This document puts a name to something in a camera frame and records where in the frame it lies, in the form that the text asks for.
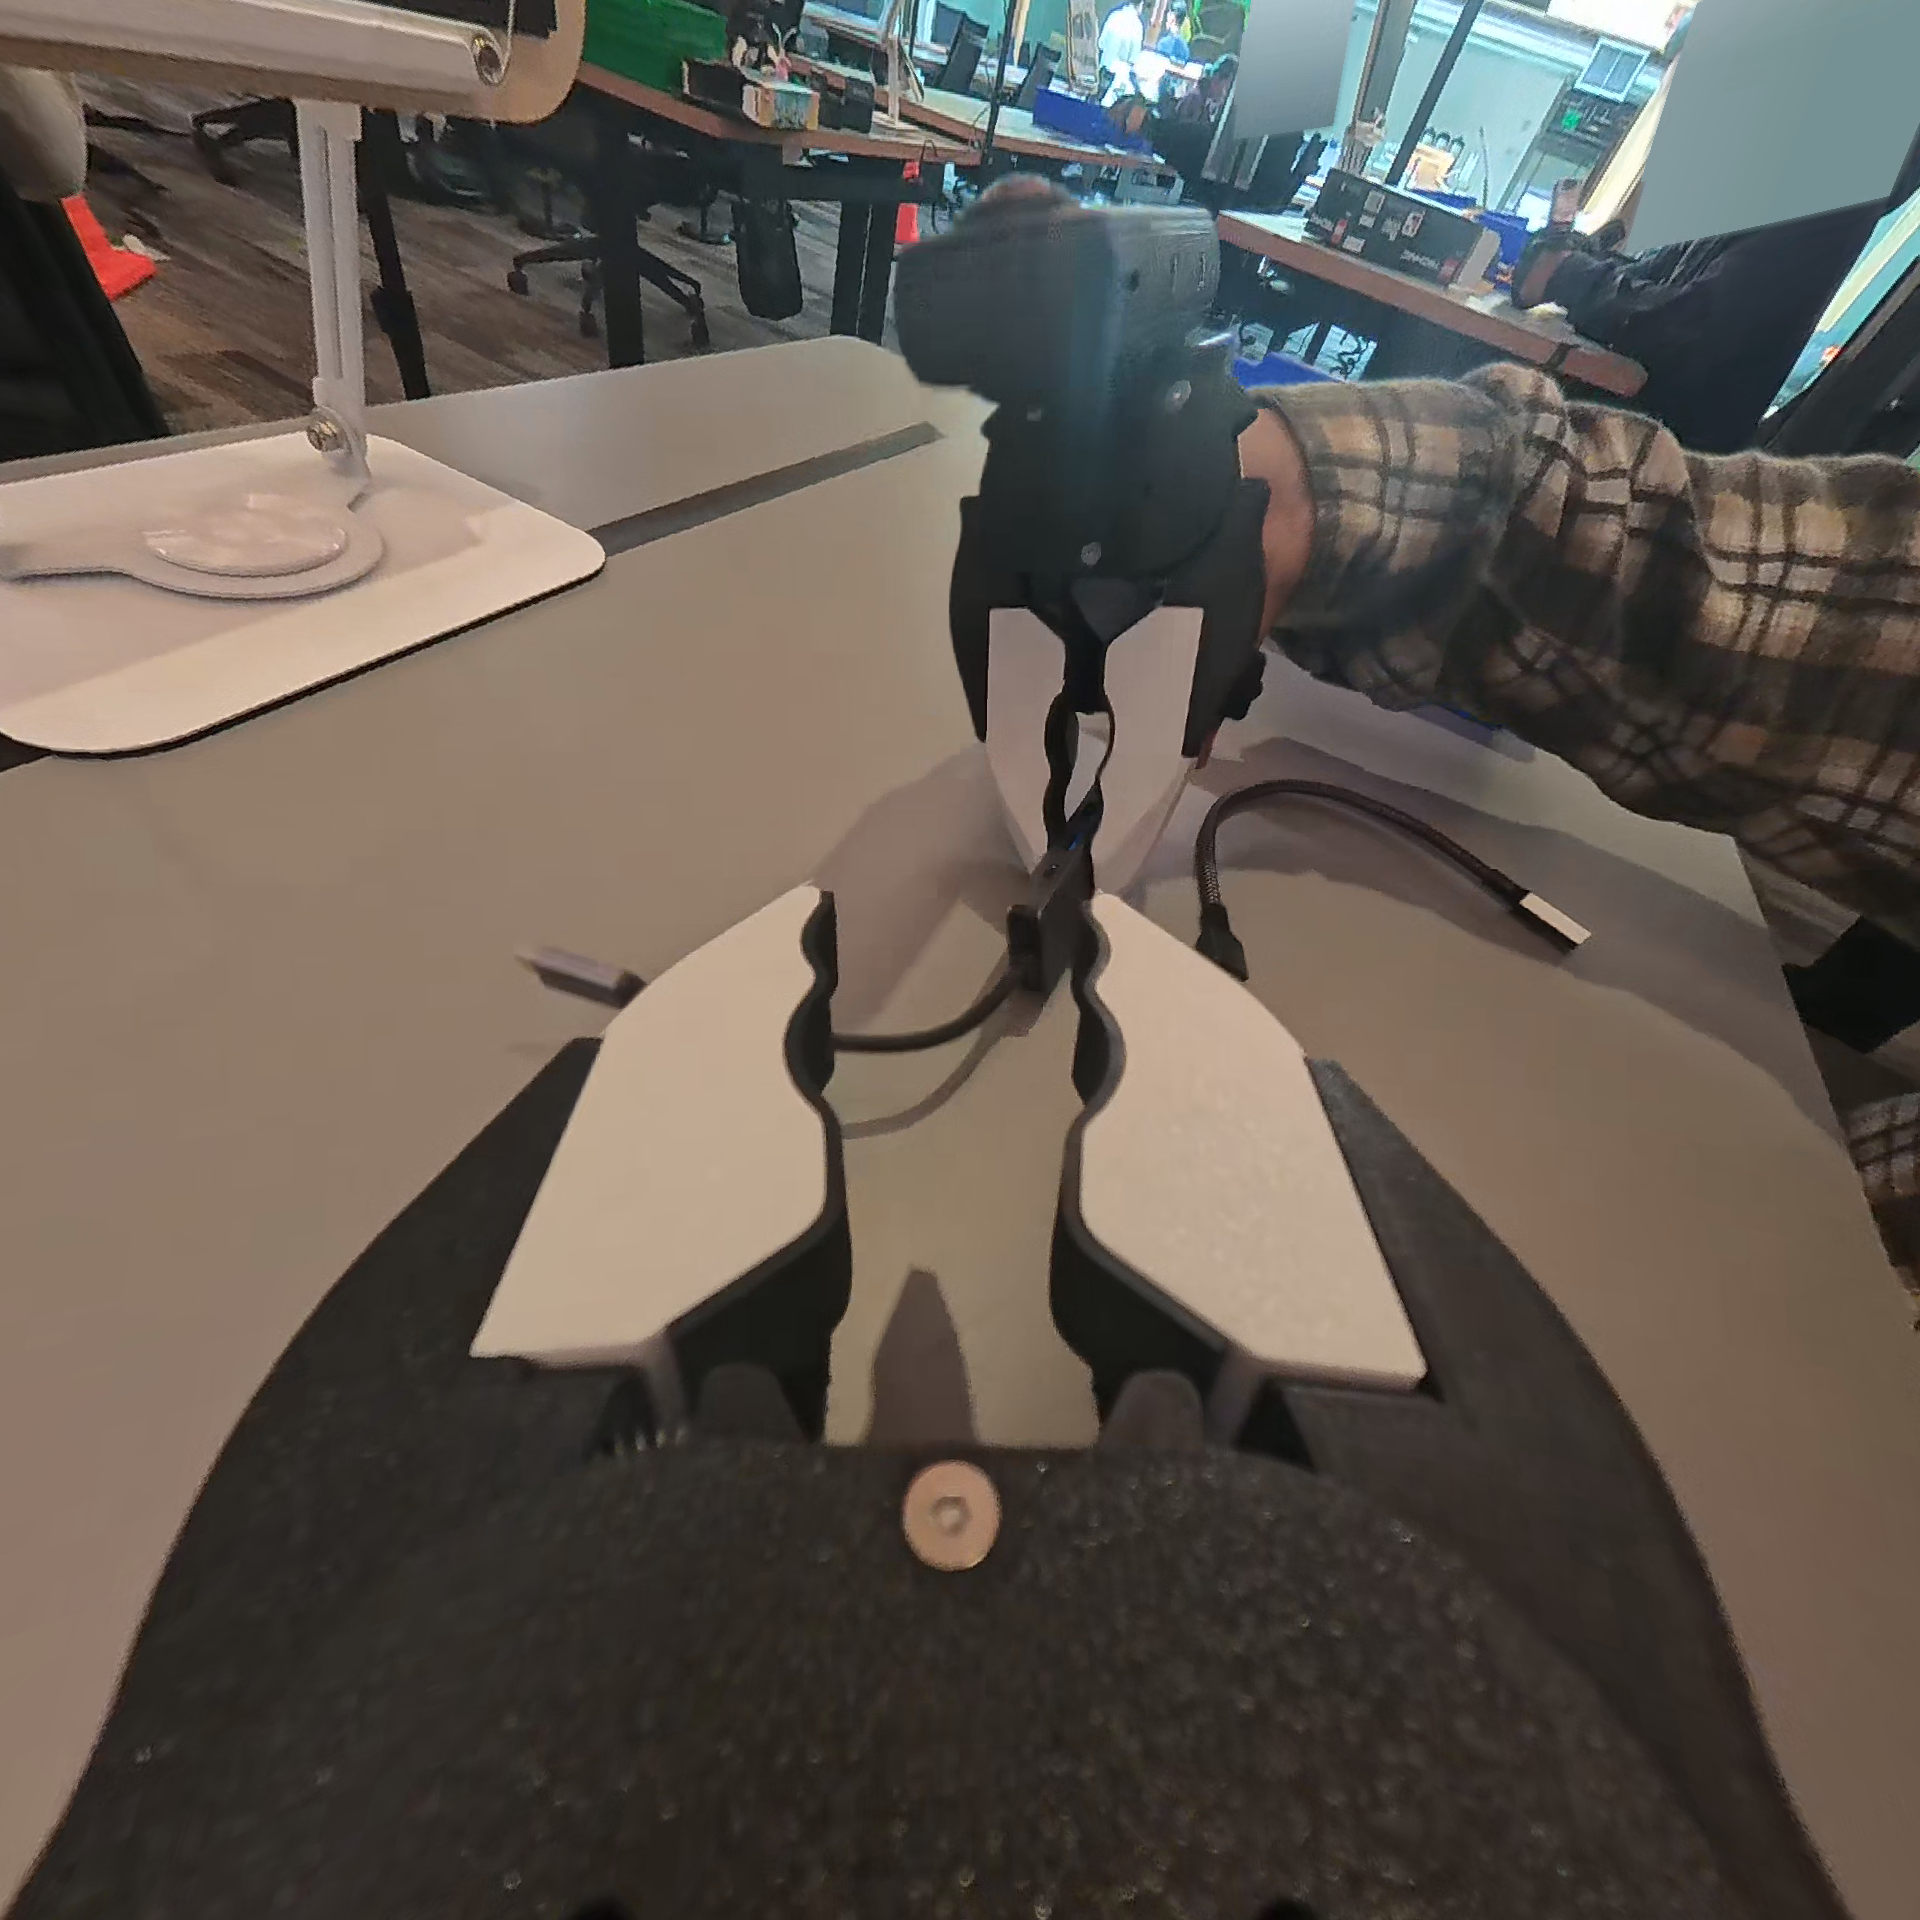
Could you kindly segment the person's right forearm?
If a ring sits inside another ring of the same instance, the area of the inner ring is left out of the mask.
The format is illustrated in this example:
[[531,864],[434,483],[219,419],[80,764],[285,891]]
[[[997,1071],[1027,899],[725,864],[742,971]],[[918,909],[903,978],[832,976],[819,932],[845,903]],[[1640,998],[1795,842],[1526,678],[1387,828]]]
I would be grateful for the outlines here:
[[1261,400],[1316,515],[1285,658],[1475,714],[1915,944],[1910,464],[1692,452],[1525,368]]

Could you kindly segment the white metal stand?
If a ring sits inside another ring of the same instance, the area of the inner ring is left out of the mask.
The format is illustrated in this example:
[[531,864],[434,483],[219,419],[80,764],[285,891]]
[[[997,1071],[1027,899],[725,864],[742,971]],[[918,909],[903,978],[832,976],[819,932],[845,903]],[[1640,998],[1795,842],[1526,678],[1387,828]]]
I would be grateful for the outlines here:
[[295,102],[315,375],[299,422],[5,483],[5,741],[157,751],[594,575],[604,547],[367,432],[354,147]]

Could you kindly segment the person's plaid shirt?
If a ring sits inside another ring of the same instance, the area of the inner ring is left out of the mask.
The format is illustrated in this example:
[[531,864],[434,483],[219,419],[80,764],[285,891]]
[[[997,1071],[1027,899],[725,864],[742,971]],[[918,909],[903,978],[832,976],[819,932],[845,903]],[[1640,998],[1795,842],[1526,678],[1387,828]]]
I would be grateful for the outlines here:
[[1890,1095],[1852,1111],[1842,1138],[1887,1264],[1918,1322],[1918,1092]]

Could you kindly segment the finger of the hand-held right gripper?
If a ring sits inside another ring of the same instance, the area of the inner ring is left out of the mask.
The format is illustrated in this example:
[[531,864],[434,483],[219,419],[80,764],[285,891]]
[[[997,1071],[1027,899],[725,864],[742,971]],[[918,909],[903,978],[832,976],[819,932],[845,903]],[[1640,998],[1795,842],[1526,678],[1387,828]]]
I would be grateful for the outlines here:
[[1197,608],[1154,608],[1108,647],[1095,885],[1136,883],[1191,779],[1197,751],[1184,743],[1202,631]]
[[1064,643],[1027,608],[989,614],[988,764],[1012,846],[1035,870],[1067,826],[1076,711],[1064,687]]

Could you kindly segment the wooden clipboard board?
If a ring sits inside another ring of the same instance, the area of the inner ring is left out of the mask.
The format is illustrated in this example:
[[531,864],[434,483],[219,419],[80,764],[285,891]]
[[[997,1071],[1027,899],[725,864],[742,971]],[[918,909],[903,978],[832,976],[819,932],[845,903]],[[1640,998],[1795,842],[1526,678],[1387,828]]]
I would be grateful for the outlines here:
[[523,125],[557,109],[586,4],[5,3],[6,64]]

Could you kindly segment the dark slim usb hub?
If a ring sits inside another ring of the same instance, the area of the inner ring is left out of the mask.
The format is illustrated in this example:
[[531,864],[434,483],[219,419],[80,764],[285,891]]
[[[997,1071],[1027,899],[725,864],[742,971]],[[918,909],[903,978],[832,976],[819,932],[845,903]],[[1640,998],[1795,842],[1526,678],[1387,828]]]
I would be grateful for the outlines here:
[[[1076,914],[1076,906],[1016,903],[1005,917],[1004,965],[964,1013],[903,1034],[835,1030],[835,1051],[874,1056],[930,1051],[972,1037],[1016,998],[1044,1000],[1070,966]],[[514,958],[544,990],[615,1013],[631,1005],[647,987],[647,980],[626,966],[613,966],[563,949],[517,951]]]

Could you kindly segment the black bag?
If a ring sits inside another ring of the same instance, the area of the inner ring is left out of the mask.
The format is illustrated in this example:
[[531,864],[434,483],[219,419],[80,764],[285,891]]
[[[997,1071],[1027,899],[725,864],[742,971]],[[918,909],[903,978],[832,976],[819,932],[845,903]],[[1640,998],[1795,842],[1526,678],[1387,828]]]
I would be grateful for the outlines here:
[[787,322],[805,309],[797,218],[787,198],[733,198],[736,291],[762,322]]

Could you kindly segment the wooden top desk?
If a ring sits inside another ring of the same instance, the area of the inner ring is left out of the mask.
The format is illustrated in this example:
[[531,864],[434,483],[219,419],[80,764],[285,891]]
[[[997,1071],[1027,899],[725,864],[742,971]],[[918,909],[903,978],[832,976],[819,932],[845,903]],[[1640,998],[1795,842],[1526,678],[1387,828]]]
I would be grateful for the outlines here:
[[1568,326],[1517,310],[1493,295],[1426,283],[1359,256],[1322,246],[1298,219],[1223,210],[1218,243],[1278,270],[1311,322],[1347,325],[1373,340],[1371,379],[1451,376],[1494,362],[1540,368],[1560,381],[1615,400],[1640,392],[1645,370]]
[[770,132],[679,94],[582,66],[568,106],[582,107],[590,151],[613,158],[615,135],[631,141],[639,198],[664,194],[679,166],[732,198],[787,198],[839,208],[829,334],[879,344],[896,264],[896,210],[930,206],[944,172],[968,168],[972,149],[939,135],[811,130]]

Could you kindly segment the stack of green bins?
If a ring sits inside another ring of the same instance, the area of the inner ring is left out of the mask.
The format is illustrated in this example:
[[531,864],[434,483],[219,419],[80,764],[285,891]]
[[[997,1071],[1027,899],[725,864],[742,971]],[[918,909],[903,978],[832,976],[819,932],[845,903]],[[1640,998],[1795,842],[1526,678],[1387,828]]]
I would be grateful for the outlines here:
[[582,64],[650,90],[682,92],[683,66],[725,64],[730,26],[692,3],[587,3]]

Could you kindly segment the person's right hand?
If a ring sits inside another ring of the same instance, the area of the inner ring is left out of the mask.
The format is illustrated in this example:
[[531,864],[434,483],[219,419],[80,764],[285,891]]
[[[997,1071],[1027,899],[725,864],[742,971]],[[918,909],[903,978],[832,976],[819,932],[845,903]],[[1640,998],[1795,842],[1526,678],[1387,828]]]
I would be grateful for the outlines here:
[[1238,432],[1238,478],[1263,491],[1260,556],[1263,602],[1260,638],[1270,639],[1292,610],[1311,562],[1315,501],[1304,456],[1285,416],[1269,403]]

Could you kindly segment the black cardboard box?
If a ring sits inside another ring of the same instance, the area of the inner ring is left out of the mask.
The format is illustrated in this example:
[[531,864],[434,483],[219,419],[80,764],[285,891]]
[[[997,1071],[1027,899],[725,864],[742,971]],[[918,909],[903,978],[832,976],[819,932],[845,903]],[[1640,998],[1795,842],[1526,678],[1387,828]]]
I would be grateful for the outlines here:
[[1479,219],[1338,166],[1308,206],[1304,232],[1331,252],[1439,287],[1484,280],[1500,252],[1498,232]]

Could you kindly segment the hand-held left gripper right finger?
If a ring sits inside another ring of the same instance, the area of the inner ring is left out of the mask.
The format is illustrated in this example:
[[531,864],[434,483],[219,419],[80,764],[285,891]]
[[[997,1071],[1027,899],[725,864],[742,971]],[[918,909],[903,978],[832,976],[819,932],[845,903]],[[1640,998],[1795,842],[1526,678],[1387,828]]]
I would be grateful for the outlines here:
[[1086,909],[1071,1005],[1047,1302],[1096,1411],[1172,1374],[1231,1442],[1270,1384],[1420,1390],[1420,1338],[1285,1023],[1108,893]]

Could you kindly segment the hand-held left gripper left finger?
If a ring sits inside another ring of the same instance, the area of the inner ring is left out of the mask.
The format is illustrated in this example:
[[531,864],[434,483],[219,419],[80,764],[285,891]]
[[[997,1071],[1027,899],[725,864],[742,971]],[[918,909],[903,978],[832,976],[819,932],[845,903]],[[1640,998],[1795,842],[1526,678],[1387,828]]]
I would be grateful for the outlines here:
[[835,987],[835,901],[797,885],[611,1016],[474,1359],[638,1374],[662,1421],[755,1368],[826,1435],[853,1290]]

